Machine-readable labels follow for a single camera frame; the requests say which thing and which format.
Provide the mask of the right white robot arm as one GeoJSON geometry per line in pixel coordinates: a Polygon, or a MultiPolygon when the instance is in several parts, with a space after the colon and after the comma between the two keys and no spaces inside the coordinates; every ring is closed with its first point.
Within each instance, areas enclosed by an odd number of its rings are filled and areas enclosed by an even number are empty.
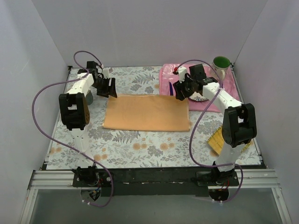
{"type": "Polygon", "coordinates": [[[225,184],[229,179],[236,178],[236,160],[244,145],[257,135],[255,108],[251,103],[244,104],[227,93],[221,75],[207,77],[203,64],[188,69],[179,65],[173,74],[179,76],[179,80],[173,84],[176,99],[184,100],[199,93],[223,114],[221,134],[224,144],[221,153],[208,166],[210,170],[197,172],[194,180],[200,186],[225,184]]]}

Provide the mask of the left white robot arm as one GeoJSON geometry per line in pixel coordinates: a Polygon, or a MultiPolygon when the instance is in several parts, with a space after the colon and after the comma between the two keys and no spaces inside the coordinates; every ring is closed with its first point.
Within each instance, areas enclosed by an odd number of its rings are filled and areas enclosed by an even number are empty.
{"type": "Polygon", "coordinates": [[[78,164],[74,173],[79,181],[85,182],[90,187],[100,182],[97,167],[90,160],[92,154],[87,133],[87,125],[90,122],[88,106],[93,102],[90,88],[95,88],[98,96],[117,98],[115,78],[110,78],[109,74],[110,70],[104,68],[101,63],[88,61],[86,69],[78,72],[78,81],[67,93],[59,95],[62,123],[69,130],[74,147],[78,150],[78,164]]]}

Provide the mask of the orange satin napkin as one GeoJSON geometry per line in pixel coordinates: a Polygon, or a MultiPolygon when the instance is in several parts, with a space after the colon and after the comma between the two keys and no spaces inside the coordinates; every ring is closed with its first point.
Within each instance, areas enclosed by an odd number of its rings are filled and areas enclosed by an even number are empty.
{"type": "Polygon", "coordinates": [[[163,95],[109,98],[103,127],[126,131],[188,132],[189,101],[163,95]]]}

